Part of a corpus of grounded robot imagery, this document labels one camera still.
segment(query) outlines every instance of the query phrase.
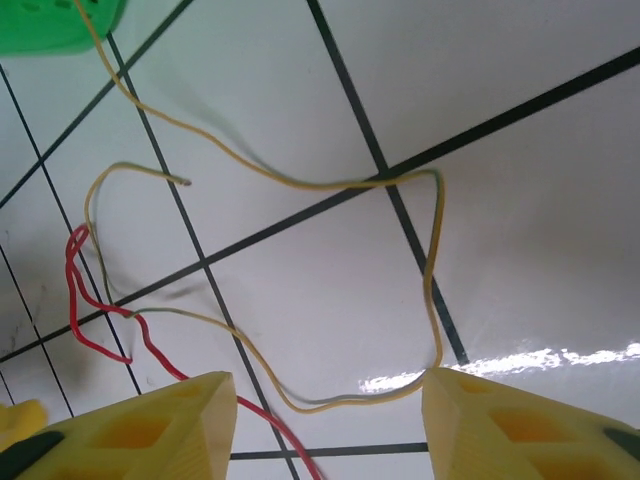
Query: white tile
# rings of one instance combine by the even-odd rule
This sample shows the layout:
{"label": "white tile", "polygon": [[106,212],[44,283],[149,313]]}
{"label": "white tile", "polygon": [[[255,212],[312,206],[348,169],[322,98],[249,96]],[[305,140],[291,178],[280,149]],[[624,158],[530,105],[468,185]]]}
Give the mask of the white tile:
{"label": "white tile", "polygon": [[37,339],[4,260],[0,262],[0,356]]}
{"label": "white tile", "polygon": [[[145,102],[284,174],[326,182],[375,173],[304,3],[196,2],[131,75]],[[169,166],[194,182],[183,198],[207,253],[328,195],[286,188],[191,133],[152,125]]]}
{"label": "white tile", "polygon": [[[203,273],[190,275],[169,287],[127,305],[127,308],[170,306],[222,318],[211,287]],[[153,342],[173,365],[191,377],[212,371],[233,373],[236,392],[259,404],[231,336],[206,322],[174,314],[145,314]],[[131,352],[132,368],[142,392],[174,383],[176,380],[145,348],[137,323],[112,317],[126,352]],[[278,450],[269,424],[238,407],[233,440],[234,452]]]}
{"label": "white tile", "polygon": [[[0,231],[2,248],[40,334],[67,325],[64,249],[69,232],[42,171],[0,210]],[[78,268],[84,272],[79,262]],[[79,301],[80,317],[92,311]]]}
{"label": "white tile", "polygon": [[[104,48],[115,62],[107,42]],[[2,67],[41,153],[109,80],[93,50],[73,55],[8,57],[2,59]]]}
{"label": "white tile", "polygon": [[[347,478],[430,480],[435,478],[427,453],[320,457],[314,460],[322,474],[330,480]],[[311,476],[304,462],[299,459],[294,462],[300,478],[310,479]]]}
{"label": "white tile", "polygon": [[[90,340],[119,354],[104,317],[80,328]],[[137,395],[124,364],[85,347],[71,332],[47,342],[46,346],[74,415]]]}
{"label": "white tile", "polygon": [[184,2],[179,0],[127,2],[120,23],[113,32],[118,50],[125,62],[181,3]]}
{"label": "white tile", "polygon": [[288,480],[291,472],[285,460],[232,460],[227,470],[227,480]]}
{"label": "white tile", "polygon": [[[160,169],[136,109],[114,91],[47,161],[73,227],[84,223],[83,205],[91,184],[119,161]],[[114,298],[146,287],[197,260],[165,180],[120,170],[107,178],[94,200],[92,212],[109,275],[116,287]],[[98,281],[100,271],[90,245],[87,241],[84,251]]]}
{"label": "white tile", "polygon": [[634,0],[320,3],[392,164],[640,42]]}
{"label": "white tile", "polygon": [[[633,70],[437,162],[436,274],[469,371],[640,423]],[[423,242],[431,197],[402,187]]]}
{"label": "white tile", "polygon": [[14,402],[39,400],[47,410],[49,424],[69,418],[69,410],[41,347],[3,362],[2,374]]}
{"label": "white tile", "polygon": [[4,84],[0,85],[0,111],[2,112],[0,145],[5,158],[0,163],[0,199],[2,199],[38,158],[29,143],[27,133]]}
{"label": "white tile", "polygon": [[[434,357],[421,275],[384,191],[232,255],[214,274],[238,327],[302,397],[379,393]],[[268,393],[307,447],[424,441],[419,394],[309,416]]]}

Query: rectangular hole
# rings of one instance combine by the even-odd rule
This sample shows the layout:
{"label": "rectangular hole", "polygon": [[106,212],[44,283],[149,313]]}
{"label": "rectangular hole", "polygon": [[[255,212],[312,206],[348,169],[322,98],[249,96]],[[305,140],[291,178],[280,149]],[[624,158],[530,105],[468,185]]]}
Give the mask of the rectangular hole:
{"label": "rectangular hole", "polygon": [[567,456],[536,457],[529,461],[544,480],[617,480],[620,477],[598,458]]}
{"label": "rectangular hole", "polygon": [[532,409],[500,408],[490,411],[489,416],[514,443],[573,440],[556,421]]}
{"label": "rectangular hole", "polygon": [[104,427],[90,446],[95,448],[149,448],[162,436],[171,418],[125,415]]}
{"label": "rectangular hole", "polygon": [[65,10],[71,10],[71,0],[56,0],[54,5],[58,8],[64,8]]}
{"label": "rectangular hole", "polygon": [[200,395],[201,390],[198,385],[187,385],[186,387],[178,388],[171,393],[172,397],[178,398],[192,398]]}
{"label": "rectangular hole", "polygon": [[31,2],[22,2],[22,8],[29,13],[37,13],[40,11],[40,5]]}
{"label": "rectangular hole", "polygon": [[482,381],[482,379],[467,375],[458,380],[458,385],[467,393],[491,393],[491,385]]}
{"label": "rectangular hole", "polygon": [[123,480],[126,473],[117,470],[67,467],[54,473],[50,480]]}

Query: yellow wire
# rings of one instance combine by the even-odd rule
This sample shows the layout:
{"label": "yellow wire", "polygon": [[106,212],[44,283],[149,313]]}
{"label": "yellow wire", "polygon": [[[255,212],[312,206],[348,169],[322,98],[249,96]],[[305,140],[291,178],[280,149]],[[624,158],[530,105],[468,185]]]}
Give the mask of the yellow wire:
{"label": "yellow wire", "polygon": [[[282,176],[280,176],[278,174],[270,172],[269,170],[261,168],[261,167],[255,165],[254,163],[250,162],[249,160],[246,160],[245,158],[240,156],[238,153],[236,153],[230,147],[225,145],[221,140],[219,140],[214,135],[212,135],[212,134],[210,134],[210,133],[206,132],[205,130],[202,130],[202,129],[198,128],[198,127],[195,127],[193,125],[190,125],[188,123],[185,123],[185,122],[182,122],[182,121],[180,121],[178,119],[175,119],[174,117],[171,117],[171,116],[169,116],[169,115],[167,115],[167,114],[165,114],[165,113],[163,113],[163,112],[161,112],[159,110],[156,110],[155,108],[150,107],[149,105],[146,105],[145,103],[143,103],[140,100],[138,100],[134,95],[132,95],[131,92],[129,92],[129,90],[122,84],[122,82],[118,78],[117,73],[115,72],[115,70],[111,66],[111,63],[109,62],[109,59],[107,58],[107,56],[105,54],[105,51],[102,48],[101,39],[100,39],[99,35],[97,34],[97,32],[96,32],[91,20],[87,16],[87,13],[84,10],[84,7],[82,6],[82,4],[80,3],[80,0],[74,0],[74,3],[76,5],[80,15],[82,16],[82,19],[83,19],[84,23],[86,24],[86,26],[87,26],[87,28],[89,30],[89,33],[91,34],[91,37],[93,38],[93,41],[94,41],[95,46],[96,46],[96,50],[98,51],[98,54],[99,54],[99,56],[100,56],[100,58],[102,60],[102,63],[104,64],[105,68],[107,69],[107,72],[109,73],[111,79],[113,80],[114,84],[118,87],[118,89],[134,105],[136,105],[141,110],[144,110],[145,112],[147,112],[147,113],[149,113],[151,115],[154,115],[154,116],[156,116],[158,118],[161,118],[161,119],[165,120],[166,122],[168,122],[168,123],[170,123],[170,124],[172,124],[172,125],[174,125],[176,127],[182,128],[184,130],[191,131],[191,132],[193,132],[193,133],[195,133],[197,135],[200,135],[201,137],[206,138],[207,140],[212,142],[214,145],[216,145],[219,149],[221,149],[224,153],[229,155],[232,159],[234,159],[235,161],[237,161],[241,165],[249,168],[250,170],[252,170],[252,171],[254,171],[256,173],[259,173],[260,175],[263,175],[263,176],[265,176],[267,178],[270,178],[270,179],[272,179],[272,180],[274,180],[276,182],[279,182],[279,183],[281,183],[283,185],[286,185],[286,186],[289,186],[289,187],[293,187],[293,188],[297,188],[297,189],[301,189],[301,190],[315,190],[315,191],[338,190],[338,189],[347,189],[347,188],[368,189],[368,188],[375,188],[375,187],[385,187],[385,186],[403,184],[405,182],[408,182],[409,180],[416,179],[418,177],[425,176],[425,175],[433,176],[435,178],[435,180],[436,180],[437,199],[436,199],[435,216],[434,216],[434,220],[433,220],[433,230],[432,230],[432,235],[431,235],[431,242],[430,242],[430,245],[429,245],[429,252],[428,252],[428,255],[427,255],[427,262],[426,262],[426,266],[425,266],[425,270],[424,270],[424,276],[423,276],[423,294],[424,294],[424,300],[425,300],[425,305],[426,305],[426,309],[427,309],[427,314],[428,314],[428,317],[429,317],[429,321],[431,323],[431,329],[432,329],[432,333],[433,333],[433,336],[434,336],[435,347],[436,347],[436,356],[435,356],[435,359],[434,359],[434,362],[433,362],[433,366],[439,366],[442,363],[442,357],[443,357],[442,340],[440,338],[439,327],[438,327],[438,319],[437,319],[437,315],[436,315],[436,312],[435,312],[434,301],[433,301],[433,296],[432,296],[433,271],[434,271],[434,268],[435,268],[435,259],[436,259],[436,255],[437,255],[437,251],[438,251],[438,244],[439,244],[439,240],[440,240],[440,232],[441,232],[442,219],[443,219],[443,214],[444,214],[444,198],[445,198],[444,178],[442,177],[442,175],[440,174],[439,171],[434,170],[434,169],[419,170],[419,171],[416,171],[416,172],[412,172],[412,173],[403,175],[401,177],[397,177],[397,178],[393,178],[393,179],[387,179],[387,180],[365,180],[365,181],[359,181],[359,182],[347,181],[347,182],[335,182],[335,183],[327,183],[327,184],[316,184],[316,183],[308,183],[308,182],[303,182],[303,181],[299,181],[299,180],[294,180],[294,179],[282,177]],[[144,174],[147,174],[147,175],[152,175],[152,176],[155,176],[155,177],[158,177],[158,178],[163,178],[163,179],[165,179],[167,181],[170,181],[170,182],[174,182],[174,183],[176,183],[178,185],[188,186],[188,185],[191,184],[191,182],[189,180],[187,180],[187,179],[184,179],[184,178],[181,178],[181,177],[177,177],[177,176],[174,176],[174,175],[165,174],[165,173],[159,172],[157,170],[149,169],[149,168],[146,168],[146,167],[142,167],[140,165],[136,165],[136,164],[133,164],[133,163],[127,163],[127,162],[120,162],[120,163],[116,163],[116,164],[110,166],[104,172],[102,172],[102,174],[100,174],[98,176],[98,178],[93,182],[93,184],[89,188],[89,191],[87,192],[87,196],[85,198],[84,216],[85,216],[85,222],[86,222],[86,224],[87,224],[87,226],[89,228],[91,241],[93,243],[93,246],[94,246],[94,248],[96,250],[96,254],[97,254],[97,257],[98,257],[103,283],[104,283],[104,286],[105,286],[105,290],[107,292],[107,297],[109,298],[109,301],[111,303],[113,303],[113,300],[111,298],[111,293],[110,293],[110,289],[109,289],[109,276],[108,276],[108,273],[107,273],[107,270],[106,270],[106,265],[105,265],[105,262],[104,262],[104,258],[103,258],[103,255],[102,255],[102,252],[101,252],[101,249],[100,249],[98,236],[97,236],[97,233],[95,231],[95,226],[91,222],[90,205],[91,205],[92,197],[94,196],[95,192],[100,187],[100,185],[104,182],[106,177],[109,174],[111,174],[113,171],[119,170],[119,169],[131,170],[131,171],[135,171],[135,172],[139,172],[139,173],[144,173]],[[286,395],[284,389],[282,388],[281,382],[278,380],[278,377],[273,372],[273,370],[270,367],[269,363],[260,354],[260,352],[253,345],[251,340],[246,335],[244,335],[243,333],[241,333],[241,332],[229,327],[228,325],[226,325],[225,323],[221,322],[220,320],[216,320],[216,319],[213,319],[211,317],[207,317],[205,315],[200,315],[200,314],[194,313],[194,312],[189,312],[189,311],[186,311],[186,310],[181,310],[181,309],[176,309],[176,308],[143,309],[143,310],[144,311],[166,311],[166,312],[171,312],[171,313],[175,313],[175,314],[191,317],[191,318],[194,318],[194,319],[207,321],[207,322],[212,323],[213,325],[216,325],[216,326],[218,326],[220,328],[223,328],[227,332],[231,333],[234,337],[238,338],[249,349],[249,351],[256,357],[258,362],[265,369],[267,375],[269,376],[269,379],[271,380],[271,382],[273,383],[274,387],[276,388],[276,391],[278,392],[278,394],[280,395],[282,400],[287,404],[287,406],[289,406],[292,410],[294,410],[296,412],[299,412],[299,413],[318,413],[318,412],[325,411],[325,410],[328,410],[328,409],[331,409],[331,408],[335,408],[335,407],[339,407],[339,406],[345,406],[345,405],[363,406],[363,405],[376,405],[376,404],[380,404],[380,403],[387,403],[387,402],[398,400],[400,398],[404,398],[404,397],[406,397],[408,395],[411,395],[412,393],[416,392],[417,390],[419,390],[421,388],[420,382],[415,382],[410,388],[400,389],[400,391],[396,392],[395,394],[390,392],[388,395],[385,395],[384,397],[339,400],[339,401],[331,402],[331,403],[328,403],[328,404],[325,404],[325,405],[321,405],[321,406],[318,406],[318,407],[301,408],[301,407],[298,407],[297,405],[295,405],[293,402],[291,402],[291,400],[289,400],[289,398]]]}
{"label": "yellow wire", "polygon": [[107,266],[104,261],[104,257],[102,255],[102,250],[100,249],[100,244],[98,242],[98,235],[96,232],[95,225],[91,221],[90,208],[91,208],[91,199],[95,195],[96,191],[100,188],[105,179],[116,170],[130,170],[138,173],[143,173],[146,175],[151,175],[153,177],[164,178],[169,182],[173,182],[177,185],[189,186],[191,185],[191,181],[186,178],[177,177],[175,175],[169,175],[163,172],[159,172],[158,170],[154,170],[152,168],[143,167],[142,165],[136,165],[135,163],[129,162],[118,162],[111,165],[104,172],[98,175],[98,178],[91,184],[89,187],[89,191],[87,192],[87,196],[84,199],[84,221],[87,224],[89,229],[89,236],[91,238],[91,243],[93,244],[93,248],[96,251],[96,256],[98,257],[98,263],[100,264],[100,273],[102,275],[102,284],[104,285],[105,292],[107,294],[107,298],[109,299],[109,303],[113,305],[113,298],[111,296],[111,289],[109,288],[109,274],[107,273]]}

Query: dark green plastic part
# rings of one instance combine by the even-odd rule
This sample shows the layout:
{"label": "dark green plastic part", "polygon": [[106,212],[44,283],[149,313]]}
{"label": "dark green plastic part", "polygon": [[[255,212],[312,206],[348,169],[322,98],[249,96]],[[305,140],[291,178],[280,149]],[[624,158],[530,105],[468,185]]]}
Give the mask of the dark green plastic part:
{"label": "dark green plastic part", "polygon": [[[81,0],[101,38],[126,0]],[[93,46],[73,0],[0,0],[0,55],[75,53]]]}
{"label": "dark green plastic part", "polygon": [[0,453],[0,480],[14,480],[64,440],[61,432],[45,432],[14,443]]}

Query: red wire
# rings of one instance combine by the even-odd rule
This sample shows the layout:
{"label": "red wire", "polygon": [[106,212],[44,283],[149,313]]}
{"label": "red wire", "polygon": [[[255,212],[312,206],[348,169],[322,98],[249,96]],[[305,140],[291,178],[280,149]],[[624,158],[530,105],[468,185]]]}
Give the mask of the red wire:
{"label": "red wire", "polygon": [[[124,317],[129,317],[133,313],[131,310],[118,307],[117,305],[107,305],[104,303],[100,303],[94,298],[92,298],[89,292],[87,291],[87,288],[84,284],[84,280],[82,279],[82,274],[80,273],[80,271],[78,270],[78,267],[76,267],[74,263],[74,258],[82,248],[82,245],[87,240],[88,236],[89,236],[89,229],[87,228],[87,226],[84,224],[80,225],[71,233],[71,236],[69,237],[69,240],[67,241],[67,246],[65,248],[65,255],[66,255],[65,276],[67,278],[67,285],[69,287],[69,317],[70,317],[69,323],[71,326],[71,331],[73,332],[74,336],[78,339],[78,341],[83,345],[102,353],[103,355],[111,358],[112,360],[115,360],[121,363],[130,364],[133,362],[132,358],[123,357],[121,355],[111,352],[110,350],[107,350],[103,346],[98,345],[97,343],[94,343],[91,340],[89,340],[80,331],[80,325],[78,324],[78,303],[76,298],[76,284],[77,284],[78,290],[80,290],[80,295],[82,296],[82,298],[93,307],[108,313],[117,313],[118,315],[122,315]],[[169,361],[169,359],[160,351],[160,349],[158,349],[158,347],[156,347],[153,344],[153,342],[151,341],[151,335],[149,332],[149,325],[147,324],[144,317],[138,314],[138,315],[134,315],[133,318],[135,318],[138,324],[140,325],[140,329],[142,330],[142,341],[144,345],[147,347],[147,349],[151,352],[151,354],[154,357],[156,357],[156,359],[158,359],[158,361],[165,368],[165,370],[167,370],[167,372],[169,372],[175,378],[177,378],[180,381],[187,380],[189,377],[184,373],[182,373],[180,370],[178,370],[176,367],[174,367],[173,364]],[[238,404],[248,408],[255,414],[267,420],[287,440],[289,440],[289,443],[291,443],[291,446],[295,449],[298,455],[300,455],[300,458],[302,459],[307,469],[309,470],[309,473],[311,474],[311,478],[313,480],[322,480],[320,470],[314,463],[313,459],[306,452],[300,440],[298,440],[298,438],[293,434],[291,430],[289,430],[289,427],[287,427],[282,420],[278,419],[271,413],[263,410],[262,408],[250,402],[246,398],[243,398],[241,396],[238,396],[237,398],[238,398]]]}

